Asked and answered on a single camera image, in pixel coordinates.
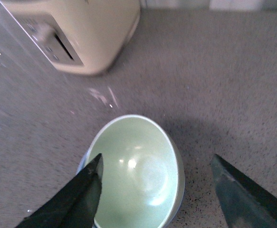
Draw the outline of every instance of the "light green bowl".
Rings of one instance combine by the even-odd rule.
[[[118,117],[97,134],[78,170],[102,153],[98,228],[162,228],[184,193],[181,156],[165,131],[139,115]]]

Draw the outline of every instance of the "wall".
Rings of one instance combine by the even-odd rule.
[[[140,0],[144,8],[187,8],[235,11],[277,10],[277,0]]]

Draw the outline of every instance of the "quartz countertop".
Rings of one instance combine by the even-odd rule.
[[[0,53],[0,228],[49,200],[124,114],[180,150],[185,194],[168,228],[227,227],[214,153],[277,197],[277,13],[143,10],[114,67],[88,77],[56,71],[0,6]]]

